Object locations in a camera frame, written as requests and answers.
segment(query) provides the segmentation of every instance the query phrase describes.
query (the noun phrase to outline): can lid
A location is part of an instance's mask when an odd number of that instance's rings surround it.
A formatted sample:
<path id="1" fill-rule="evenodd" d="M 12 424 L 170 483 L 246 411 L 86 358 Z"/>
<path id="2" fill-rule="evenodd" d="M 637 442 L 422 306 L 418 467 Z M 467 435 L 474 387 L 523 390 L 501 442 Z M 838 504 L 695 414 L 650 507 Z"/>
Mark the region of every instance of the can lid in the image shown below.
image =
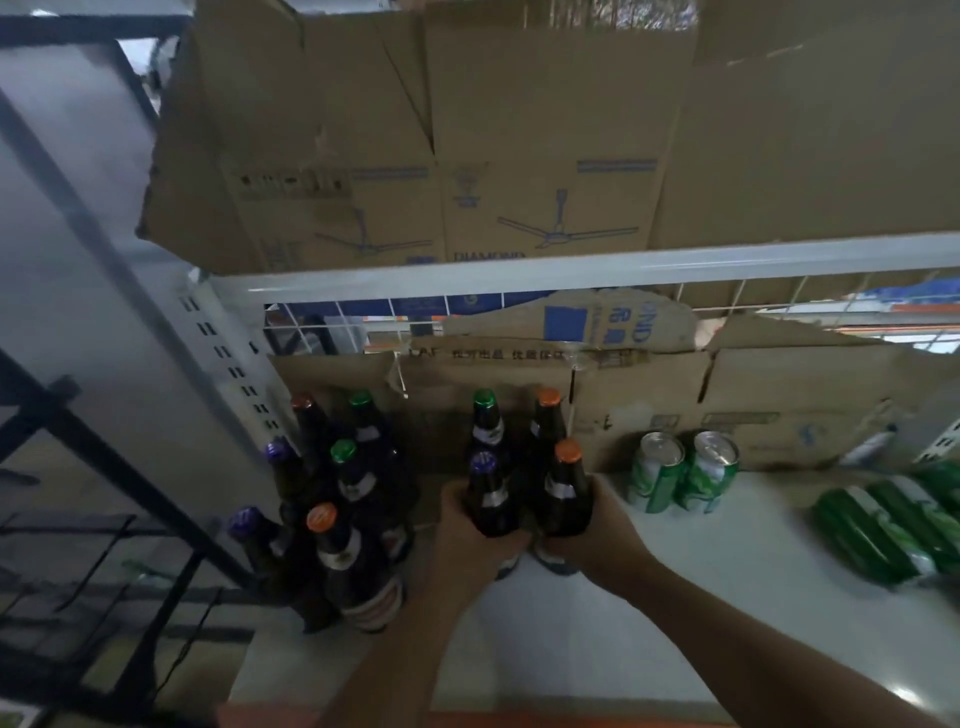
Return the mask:
<path id="1" fill-rule="evenodd" d="M 684 462 L 684 446 L 667 432 L 648 432 L 640 440 L 643 457 L 661 465 L 680 465 Z"/>
<path id="2" fill-rule="evenodd" d="M 321 503 L 310 509 L 306 515 L 306 527 L 314 533 L 325 533 L 337 522 L 337 506 L 333 503 Z"/>
<path id="3" fill-rule="evenodd" d="M 313 395 L 309 392 L 300 392 L 295 394 L 290 398 L 290 406 L 294 409 L 306 409 L 307 407 L 312 407 L 317 402 L 313 399 Z"/>
<path id="4" fill-rule="evenodd" d="M 580 450 L 580 443 L 578 443 L 572 437 L 561 440 L 554 447 L 553 451 L 560 462 L 568 465 L 580 462 L 580 460 L 582 460 L 584 457 L 583 452 Z"/>
<path id="5" fill-rule="evenodd" d="M 282 437 L 278 437 L 263 449 L 263 453 L 270 462 L 275 463 L 290 457 L 293 454 L 293 448 Z"/>
<path id="6" fill-rule="evenodd" d="M 481 407 L 493 407 L 496 404 L 496 395 L 493 389 L 478 389 L 473 393 L 473 403 Z"/>
<path id="7" fill-rule="evenodd" d="M 560 404 L 560 390 L 553 387 L 541 387 L 537 390 L 537 401 L 544 407 L 556 407 Z"/>
<path id="8" fill-rule="evenodd" d="M 470 457 L 471 473 L 494 473 L 496 466 L 496 455 L 489 450 L 478 450 Z"/>
<path id="9" fill-rule="evenodd" d="M 263 514 L 256 506 L 241 508 L 230 516 L 227 531 L 233 536 L 250 536 L 263 521 Z"/>
<path id="10" fill-rule="evenodd" d="M 357 444 L 352 440 L 337 440 L 330 448 L 330 457 L 333 462 L 343 465 L 357 452 Z"/>
<path id="11" fill-rule="evenodd" d="M 693 447 L 697 454 L 721 465 L 736 465 L 740 453 L 733 441 L 719 432 L 701 432 L 693 438 Z"/>
<path id="12" fill-rule="evenodd" d="M 360 389 L 350 395 L 350 406 L 359 407 L 363 404 L 370 404 L 373 401 L 373 395 L 369 389 Z"/>

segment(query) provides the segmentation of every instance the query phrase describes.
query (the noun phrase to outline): bottle cap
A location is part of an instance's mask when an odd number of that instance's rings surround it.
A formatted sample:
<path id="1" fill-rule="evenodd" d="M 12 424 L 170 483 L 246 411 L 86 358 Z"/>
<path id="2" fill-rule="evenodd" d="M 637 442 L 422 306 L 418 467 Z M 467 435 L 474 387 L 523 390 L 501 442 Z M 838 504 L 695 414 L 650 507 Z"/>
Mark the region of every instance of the bottle cap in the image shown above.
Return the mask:
<path id="1" fill-rule="evenodd" d="M 282 437 L 278 437 L 264 448 L 263 452 L 270 462 L 275 463 L 290 457 L 293 454 L 293 448 Z"/>
<path id="2" fill-rule="evenodd" d="M 307 407 L 312 407 L 317 402 L 313 399 L 313 395 L 309 392 L 300 392 L 297 395 L 294 395 L 290 398 L 290 406 L 294 409 L 306 409 Z"/>
<path id="3" fill-rule="evenodd" d="M 553 387 L 541 387 L 537 390 L 537 401 L 544 407 L 556 407 L 560 404 L 560 390 Z"/>
<path id="4" fill-rule="evenodd" d="M 557 443 L 556 447 L 554 447 L 553 451 L 557 459 L 567 465 L 579 462 L 584 457 L 583 452 L 580 450 L 580 444 L 572 437 L 561 440 Z"/>
<path id="5" fill-rule="evenodd" d="M 493 407 L 496 404 L 496 395 L 493 389 L 478 389 L 473 393 L 473 403 L 481 407 Z"/>
<path id="6" fill-rule="evenodd" d="M 494 473 L 496 466 L 496 455 L 489 450 L 478 450 L 470 457 L 471 473 Z"/>
<path id="7" fill-rule="evenodd" d="M 361 389 L 350 395 L 350 406 L 359 407 L 363 404 L 370 404 L 373 401 L 373 395 L 369 389 Z"/>
<path id="8" fill-rule="evenodd" d="M 314 533 L 324 533 L 337 522 L 337 506 L 333 503 L 321 503 L 310 509 L 306 515 L 306 527 Z"/>
<path id="9" fill-rule="evenodd" d="M 330 448 L 330 457 L 333 462 L 343 465 L 357 452 L 357 444 L 352 440 L 337 440 Z"/>
<path id="10" fill-rule="evenodd" d="M 263 514 L 256 506 L 247 506 L 230 516 L 227 531 L 231 536 L 250 536 L 263 521 Z"/>

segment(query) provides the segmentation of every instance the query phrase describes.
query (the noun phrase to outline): beer bottle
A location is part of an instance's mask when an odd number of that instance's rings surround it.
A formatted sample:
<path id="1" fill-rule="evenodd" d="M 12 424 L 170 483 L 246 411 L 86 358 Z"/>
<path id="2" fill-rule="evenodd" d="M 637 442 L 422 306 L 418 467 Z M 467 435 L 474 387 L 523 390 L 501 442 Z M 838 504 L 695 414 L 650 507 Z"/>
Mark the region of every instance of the beer bottle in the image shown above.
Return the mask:
<path id="1" fill-rule="evenodd" d="M 593 492 L 584 474 L 583 453 L 573 438 L 561 440 L 554 447 L 543 490 L 537 521 L 544 537 L 565 538 L 587 530 L 593 514 Z M 561 576 L 577 572 L 566 561 L 547 552 L 541 542 L 534 544 L 534 556 Z"/>
<path id="2" fill-rule="evenodd" d="M 309 392 L 291 398 L 290 405 L 297 417 L 297 425 L 300 426 L 307 471 L 313 478 L 331 479 L 334 469 L 330 460 L 330 448 L 338 439 L 333 423 Z"/>
<path id="3" fill-rule="evenodd" d="M 333 503 L 315 506 L 306 519 L 327 568 L 325 593 L 344 619 L 363 632 L 386 629 L 403 605 L 400 577 L 380 543 L 354 527 Z"/>
<path id="4" fill-rule="evenodd" d="M 352 440 L 338 440 L 330 450 L 337 465 L 340 493 L 357 525 L 378 534 L 391 562 L 403 561 L 414 544 L 414 530 L 398 508 L 398 485 L 371 467 Z"/>
<path id="5" fill-rule="evenodd" d="M 496 456 L 503 476 L 510 477 L 515 459 L 510 443 L 504 437 L 506 431 L 493 389 L 476 390 L 473 393 L 473 430 L 467 445 L 467 462 L 475 452 L 489 450 Z"/>
<path id="6" fill-rule="evenodd" d="M 297 612 L 304 633 L 318 632 L 339 618 L 324 595 L 324 572 L 309 539 L 298 539 L 252 506 L 233 514 L 227 531 L 247 554 L 264 595 Z"/>
<path id="7" fill-rule="evenodd" d="M 306 495 L 306 469 L 300 456 L 285 438 L 277 437 L 264 450 L 274 471 L 274 484 L 280 500 L 297 500 Z"/>
<path id="8" fill-rule="evenodd" d="M 496 461 L 489 450 L 478 450 L 470 457 L 469 485 L 464 505 L 473 525 L 484 536 L 497 538 L 520 528 L 520 511 L 511 497 Z M 520 555 L 500 565 L 497 580 L 509 576 L 519 563 Z"/>
<path id="9" fill-rule="evenodd" d="M 369 458 L 376 472 L 388 476 L 396 483 L 396 507 L 403 513 L 409 513 L 420 500 L 420 486 L 387 418 L 376 406 L 369 389 L 354 392 L 350 395 L 349 402 L 356 424 L 357 445 Z"/>
<path id="10" fill-rule="evenodd" d="M 566 424 L 560 401 L 560 390 L 552 387 L 538 389 L 537 400 L 534 402 L 534 418 L 530 421 L 530 431 L 526 435 L 526 460 L 523 467 L 525 482 L 522 484 L 521 498 L 535 512 L 539 510 L 536 501 L 544 493 L 542 484 L 550 471 L 554 447 L 566 437 Z"/>

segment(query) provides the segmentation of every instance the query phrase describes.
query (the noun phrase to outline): ceiling fan illustration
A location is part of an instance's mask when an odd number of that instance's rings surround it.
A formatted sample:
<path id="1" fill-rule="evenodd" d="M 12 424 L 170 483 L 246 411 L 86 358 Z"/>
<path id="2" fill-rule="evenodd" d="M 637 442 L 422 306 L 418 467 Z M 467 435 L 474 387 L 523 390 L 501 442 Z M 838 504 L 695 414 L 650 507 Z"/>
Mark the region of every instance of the ceiling fan illustration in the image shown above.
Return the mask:
<path id="1" fill-rule="evenodd" d="M 354 211 L 357 215 L 357 224 L 360 226 L 359 242 L 344 240 L 343 238 L 336 237 L 334 235 L 327 235 L 325 232 L 314 232 L 313 234 L 322 240 L 329 240 L 331 243 L 346 245 L 348 248 L 355 250 L 361 257 L 364 255 L 377 255 L 380 253 L 385 253 L 386 251 L 396 251 L 403 248 L 418 248 L 422 245 L 430 245 L 433 242 L 432 240 L 408 240 L 404 243 L 384 243 L 383 245 L 375 245 L 370 242 L 370 239 L 367 236 L 367 223 L 364 221 L 363 210 L 356 209 Z"/>
<path id="2" fill-rule="evenodd" d="M 531 235 L 543 238 L 538 248 L 549 248 L 551 245 L 563 245 L 565 243 L 574 243 L 578 240 L 593 240 L 598 237 L 616 237 L 617 235 L 630 235 L 638 232 L 640 228 L 610 228 L 601 231 L 589 232 L 567 232 L 564 230 L 564 207 L 566 206 L 566 190 L 557 190 L 557 222 L 552 231 L 534 228 L 532 225 L 524 225 L 516 220 L 510 220 L 506 217 L 498 217 L 496 221 L 500 225 L 506 225 L 508 228 L 520 232 L 529 232 Z"/>

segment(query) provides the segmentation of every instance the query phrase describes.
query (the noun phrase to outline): green can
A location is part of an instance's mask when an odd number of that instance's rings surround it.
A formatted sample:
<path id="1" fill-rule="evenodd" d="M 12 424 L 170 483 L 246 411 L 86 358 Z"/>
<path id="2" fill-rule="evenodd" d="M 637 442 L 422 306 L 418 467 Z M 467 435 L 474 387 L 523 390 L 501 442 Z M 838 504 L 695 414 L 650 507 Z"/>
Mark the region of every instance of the green can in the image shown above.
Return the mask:
<path id="1" fill-rule="evenodd" d="M 673 500 L 684 479 L 684 446 L 668 432 L 648 432 L 634 453 L 627 500 L 634 504 L 646 499 L 647 513 L 661 513 Z"/>
<path id="2" fill-rule="evenodd" d="M 712 513 L 740 468 L 740 451 L 726 435 L 706 430 L 693 438 L 689 465 L 675 500 L 681 508 Z"/>

